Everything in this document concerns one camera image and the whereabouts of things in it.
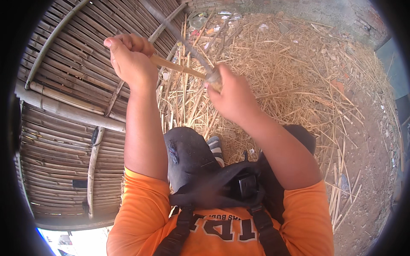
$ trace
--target fingernail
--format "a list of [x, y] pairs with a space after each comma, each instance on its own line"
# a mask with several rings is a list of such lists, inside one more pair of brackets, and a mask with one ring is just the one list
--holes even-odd
[[107, 39], [104, 40], [104, 45], [107, 46], [108, 48], [111, 47], [111, 44], [112, 44], [111, 40], [107, 40]]

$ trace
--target dry straw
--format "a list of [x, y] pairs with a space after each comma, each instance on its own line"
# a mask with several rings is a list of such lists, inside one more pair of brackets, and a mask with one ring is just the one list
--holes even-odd
[[[220, 22], [218, 17], [211, 18], [207, 27], [211, 28], [217, 22]], [[261, 29], [261, 24], [265, 24], [265, 28]], [[390, 144], [391, 150], [399, 148], [394, 100], [381, 63], [370, 48], [354, 43], [332, 27], [288, 19], [281, 12], [276, 16], [245, 15], [236, 24], [239, 25], [243, 31], [233, 43], [221, 51], [218, 41], [224, 40], [215, 40], [206, 58], [212, 65], [224, 62], [235, 74], [245, 76], [263, 111], [278, 123], [302, 125], [315, 135], [315, 157], [323, 175], [328, 178], [326, 183], [331, 189], [329, 212], [336, 229], [346, 217], [345, 209], [350, 210], [349, 206], [355, 202], [360, 190], [356, 190], [358, 179], [353, 189], [350, 183], [349, 191], [341, 189], [342, 173], [349, 176], [344, 160], [346, 141], [357, 148], [347, 134], [346, 126], [364, 126], [360, 106], [345, 97], [344, 91], [356, 84], [375, 102], [385, 106], [387, 118], [380, 131], [384, 133], [389, 129], [392, 133], [391, 141], [385, 142], [386, 150], [389, 152]], [[221, 34], [228, 39], [234, 31], [235, 27], [232, 27]], [[212, 37], [191, 38], [192, 41], [195, 39], [198, 42], [196, 48], [203, 53], [203, 47]], [[181, 63], [205, 72], [196, 59], [185, 58]], [[242, 161], [244, 150], [250, 152], [251, 161], [257, 159], [258, 146], [239, 126], [219, 115], [209, 101], [202, 81], [190, 76], [186, 83], [185, 74], [177, 72], [170, 79], [171, 82], [164, 82], [167, 88], [162, 89], [158, 99], [165, 131], [171, 127], [188, 126], [205, 139], [218, 135], [227, 164]], [[332, 178], [328, 176], [334, 176], [334, 181], [329, 181]], [[345, 205], [341, 203], [342, 197], [348, 197]]]

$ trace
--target black backpack strap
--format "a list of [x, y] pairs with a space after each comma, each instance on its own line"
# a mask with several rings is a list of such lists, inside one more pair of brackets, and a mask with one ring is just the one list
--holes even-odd
[[193, 207], [182, 207], [177, 218], [177, 226], [164, 238], [154, 252], [154, 256], [178, 256], [190, 230], [189, 224], [194, 215]]
[[259, 233], [259, 241], [266, 256], [290, 256], [285, 242], [279, 231], [273, 227], [272, 219], [266, 213], [264, 206], [259, 204], [248, 209], [248, 212], [253, 216], [253, 222]]

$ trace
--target knife blade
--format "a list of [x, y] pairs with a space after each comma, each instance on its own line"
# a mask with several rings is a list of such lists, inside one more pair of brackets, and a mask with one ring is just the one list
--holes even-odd
[[141, 3], [152, 16], [154, 16], [159, 22], [163, 23], [171, 31], [172, 35], [178, 41], [180, 41], [183, 45], [185, 45], [188, 51], [191, 52], [191, 55], [195, 57], [199, 61], [199, 63], [205, 68], [207, 73], [212, 72], [211, 66], [208, 65], [204, 57], [202, 57], [202, 55], [199, 54], [190, 43], [188, 43], [186, 40], [183, 39], [180, 31], [177, 28], [175, 28], [175, 26], [172, 25], [160, 11], [158, 11], [155, 7], [153, 7], [146, 0], [141, 0]]

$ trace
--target wrist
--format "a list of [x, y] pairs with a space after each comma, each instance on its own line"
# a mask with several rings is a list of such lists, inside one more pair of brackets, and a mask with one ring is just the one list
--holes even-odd
[[137, 95], [149, 95], [151, 93], [155, 94], [157, 84], [153, 81], [138, 81], [127, 83], [130, 87], [130, 92]]

